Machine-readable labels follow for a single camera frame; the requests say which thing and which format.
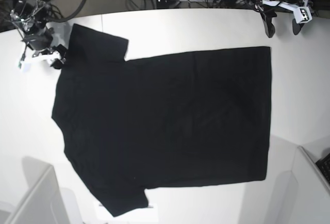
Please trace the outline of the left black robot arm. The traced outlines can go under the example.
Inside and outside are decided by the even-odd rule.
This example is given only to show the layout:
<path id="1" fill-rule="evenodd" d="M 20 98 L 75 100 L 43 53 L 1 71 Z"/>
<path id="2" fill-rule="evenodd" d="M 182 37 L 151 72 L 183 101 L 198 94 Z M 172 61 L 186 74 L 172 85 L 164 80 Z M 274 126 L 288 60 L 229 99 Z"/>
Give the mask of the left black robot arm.
<path id="1" fill-rule="evenodd" d="M 298 35 L 304 22 L 308 20 L 308 13 L 300 6 L 299 0 L 259 0 L 255 2 L 255 9 L 261 15 L 267 37 L 272 38 L 275 35 L 273 19 L 277 17 L 278 8 L 293 13 L 292 30 L 294 35 Z"/>

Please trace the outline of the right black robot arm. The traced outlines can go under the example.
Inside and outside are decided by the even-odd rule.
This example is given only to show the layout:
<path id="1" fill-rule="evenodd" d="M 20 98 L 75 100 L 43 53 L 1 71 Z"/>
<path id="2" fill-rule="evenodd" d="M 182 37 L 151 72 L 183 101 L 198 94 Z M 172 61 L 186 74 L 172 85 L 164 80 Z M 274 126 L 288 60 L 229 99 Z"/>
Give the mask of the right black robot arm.
<path id="1" fill-rule="evenodd" d="M 47 28 L 51 0 L 17 0 L 10 12 L 10 22 L 18 29 L 24 43 L 18 60 L 18 68 L 27 71 L 33 63 L 45 61 L 60 69 L 65 64 L 67 49 L 63 45 L 52 46 L 54 30 Z"/>

